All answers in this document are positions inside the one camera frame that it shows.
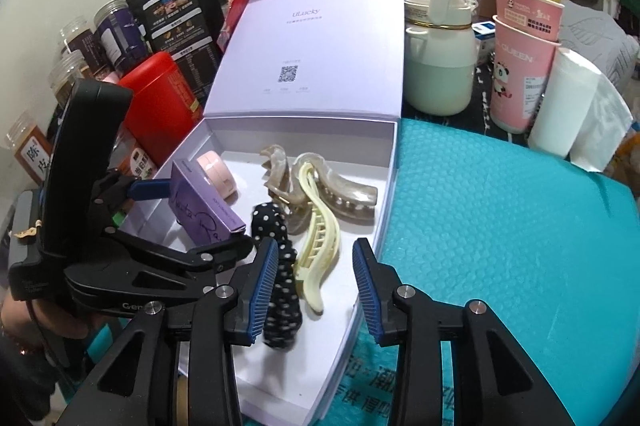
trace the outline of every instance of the black polka dot scrunchie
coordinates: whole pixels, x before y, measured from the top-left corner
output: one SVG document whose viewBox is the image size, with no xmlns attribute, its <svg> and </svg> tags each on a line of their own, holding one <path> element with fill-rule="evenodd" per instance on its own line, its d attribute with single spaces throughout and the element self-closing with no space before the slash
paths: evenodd
<svg viewBox="0 0 640 426">
<path fill-rule="evenodd" d="M 271 348 L 288 348 L 293 345 L 302 325 L 302 312 L 293 275 L 296 250 L 289 240 L 282 210 L 276 203 L 266 202 L 254 207 L 251 236 L 256 248 L 263 238 L 270 237 L 278 243 L 278 273 L 262 337 Z"/>
</svg>

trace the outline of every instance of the white box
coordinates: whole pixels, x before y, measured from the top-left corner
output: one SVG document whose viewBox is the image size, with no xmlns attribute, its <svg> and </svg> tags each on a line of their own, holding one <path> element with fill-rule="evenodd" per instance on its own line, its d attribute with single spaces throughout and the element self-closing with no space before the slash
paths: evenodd
<svg viewBox="0 0 640 426">
<path fill-rule="evenodd" d="M 238 183 L 232 207 L 247 226 L 254 205 L 270 201 L 258 153 L 271 144 L 282 145 L 290 160 L 321 154 L 348 179 L 378 188 L 373 225 L 338 217 L 340 256 L 322 285 L 324 314 L 314 315 L 302 301 L 303 325 L 289 351 L 272 350 L 260 338 L 234 350 L 242 412 L 268 426 L 307 425 L 324 414 L 344 370 L 360 322 L 351 246 L 361 236 L 374 250 L 382 244 L 395 181 L 403 56 L 403 0 L 250 0 L 205 118 L 158 173 L 168 177 L 173 159 L 217 152 Z M 298 68 L 284 77 L 285 66 Z M 293 81 L 279 81 L 291 74 Z M 123 229 L 174 249 L 191 247 L 165 200 L 137 203 Z M 296 248 L 304 236 L 290 237 Z M 218 282 L 230 276 L 222 273 Z"/>
</svg>

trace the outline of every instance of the jar lid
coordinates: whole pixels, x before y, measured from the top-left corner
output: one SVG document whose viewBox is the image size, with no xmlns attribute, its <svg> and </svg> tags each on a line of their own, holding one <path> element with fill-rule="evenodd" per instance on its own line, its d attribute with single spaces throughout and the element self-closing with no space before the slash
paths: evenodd
<svg viewBox="0 0 640 426">
<path fill-rule="evenodd" d="M 80 50 L 74 50 L 60 59 L 60 62 L 53 67 L 49 74 L 49 84 L 53 88 L 62 79 L 67 78 L 70 73 L 78 70 L 78 73 L 82 75 L 82 70 L 88 68 L 84 56 Z"/>
<path fill-rule="evenodd" d="M 34 126 L 36 126 L 36 121 L 31 114 L 28 111 L 22 112 L 4 136 L 4 142 L 6 142 L 11 151 L 14 151 L 18 144 L 22 142 L 22 135 L 31 131 Z"/>
<path fill-rule="evenodd" d="M 84 32 L 87 29 L 91 30 L 91 27 L 89 27 L 86 18 L 84 16 L 78 16 L 60 28 L 60 36 L 62 36 L 63 40 L 69 40 L 72 39 L 71 36 L 76 32 Z"/>
<path fill-rule="evenodd" d="M 122 9 L 128 9 L 129 5 L 124 0 L 113 0 L 103 6 L 100 10 L 95 13 L 94 16 L 94 25 L 98 28 L 102 22 L 107 18 L 109 14 L 114 13 L 115 11 L 119 11 Z"/>
</svg>

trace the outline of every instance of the panda cartoon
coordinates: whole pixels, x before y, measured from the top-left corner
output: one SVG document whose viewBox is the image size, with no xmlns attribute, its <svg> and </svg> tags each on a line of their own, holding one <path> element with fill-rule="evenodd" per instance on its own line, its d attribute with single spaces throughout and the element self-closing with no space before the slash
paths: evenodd
<svg viewBox="0 0 640 426">
<path fill-rule="evenodd" d="M 494 91 L 498 97 L 511 98 L 511 92 L 507 90 L 509 82 L 509 69 L 500 61 L 495 63 L 494 68 Z"/>
</svg>

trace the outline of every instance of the plastic jar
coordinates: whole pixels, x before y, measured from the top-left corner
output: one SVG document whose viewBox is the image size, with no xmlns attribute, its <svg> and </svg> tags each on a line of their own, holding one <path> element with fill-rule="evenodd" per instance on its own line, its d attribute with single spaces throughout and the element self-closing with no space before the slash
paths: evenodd
<svg viewBox="0 0 640 426">
<path fill-rule="evenodd" d="M 84 16 L 78 16 L 60 29 L 60 45 L 63 57 L 76 50 L 82 52 L 92 76 L 96 79 L 110 82 L 117 82 L 120 79 L 111 68 L 104 48 Z"/>
<path fill-rule="evenodd" d="M 94 22 L 107 58 L 120 76 L 126 75 L 149 57 L 145 41 L 126 1 L 110 1 L 98 10 Z"/>
<path fill-rule="evenodd" d="M 158 172 L 158 168 L 149 155 L 125 127 L 121 127 L 118 131 L 109 167 L 117 169 L 123 175 L 133 175 L 143 180 L 153 178 Z"/>
<path fill-rule="evenodd" d="M 4 141 L 33 181 L 43 183 L 49 168 L 51 144 L 29 112 L 18 117 L 6 133 Z"/>
<path fill-rule="evenodd" d="M 69 100 L 71 89 L 78 79 L 92 79 L 89 65 L 80 50 L 74 50 L 63 56 L 49 74 L 49 85 L 60 107 L 64 108 Z"/>
</svg>

